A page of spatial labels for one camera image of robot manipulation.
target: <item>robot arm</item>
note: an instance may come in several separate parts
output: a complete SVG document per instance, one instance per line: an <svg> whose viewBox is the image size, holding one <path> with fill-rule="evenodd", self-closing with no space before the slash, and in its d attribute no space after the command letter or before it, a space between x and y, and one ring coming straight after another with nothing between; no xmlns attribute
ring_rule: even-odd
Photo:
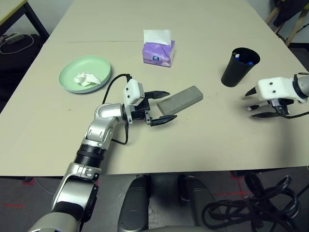
<svg viewBox="0 0 309 232"><path fill-rule="evenodd" d="M144 92L142 84L129 79L124 88L124 105L103 104L95 111L74 162L70 163L52 201L52 212L39 219L29 232L77 232L90 220L96 200L96 181L101 173L100 165L112 141L118 124L132 124L133 120L145 120L151 126L161 125L176 116L149 116L149 98L161 98L167 92Z"/></svg>
<svg viewBox="0 0 309 232"><path fill-rule="evenodd" d="M305 112L296 116L288 116L288 105L297 102L306 103L309 96L309 75L306 72L295 74L293 78L273 77L258 81L256 87L246 93L246 96L257 94L259 100L265 101L261 104L248 107L249 111L255 110L261 106L270 104L275 112L264 112L252 115L253 117L277 117L295 118L309 114Z"/></svg>

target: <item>white tissue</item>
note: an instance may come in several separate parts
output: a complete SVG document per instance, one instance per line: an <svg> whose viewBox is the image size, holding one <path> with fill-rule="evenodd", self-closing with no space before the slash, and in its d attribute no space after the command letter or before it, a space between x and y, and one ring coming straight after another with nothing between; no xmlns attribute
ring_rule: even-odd
<svg viewBox="0 0 309 232"><path fill-rule="evenodd" d="M156 43L171 46L170 30L144 30L144 44Z"/></svg>
<svg viewBox="0 0 309 232"><path fill-rule="evenodd" d="M86 73L82 72L82 73L77 74L77 76L74 78L73 81L82 86L87 86L91 83L95 83L98 85L101 84L100 80L96 76L88 72Z"/></svg>

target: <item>gray block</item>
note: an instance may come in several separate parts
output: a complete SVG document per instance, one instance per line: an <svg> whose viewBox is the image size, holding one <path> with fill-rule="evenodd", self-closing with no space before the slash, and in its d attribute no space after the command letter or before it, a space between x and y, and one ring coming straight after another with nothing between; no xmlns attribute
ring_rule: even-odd
<svg viewBox="0 0 309 232"><path fill-rule="evenodd" d="M157 104L163 115L174 115L203 99L203 93L191 86Z"/></svg>

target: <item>black cup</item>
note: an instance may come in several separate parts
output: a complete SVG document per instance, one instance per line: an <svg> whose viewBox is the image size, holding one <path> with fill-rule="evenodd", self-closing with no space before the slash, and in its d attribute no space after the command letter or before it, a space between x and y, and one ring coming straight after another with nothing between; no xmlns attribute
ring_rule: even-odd
<svg viewBox="0 0 309 232"><path fill-rule="evenodd" d="M234 49L230 62L221 78L222 84L228 87L236 86L250 69L259 62L260 56L253 50L245 47Z"/></svg>

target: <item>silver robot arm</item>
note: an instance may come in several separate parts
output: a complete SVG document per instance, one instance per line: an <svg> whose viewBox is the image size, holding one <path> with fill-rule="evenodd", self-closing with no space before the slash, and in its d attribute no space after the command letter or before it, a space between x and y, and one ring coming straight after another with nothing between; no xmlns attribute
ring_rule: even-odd
<svg viewBox="0 0 309 232"><path fill-rule="evenodd" d="M161 125L176 116L149 117L149 98L169 95L163 91L144 92L141 83L128 80L123 91L124 105L103 104L95 111L74 162L70 163L52 201L51 213L39 219L29 232L78 232L90 220L96 200L96 181L100 165L118 124L145 120L151 126Z"/></svg>

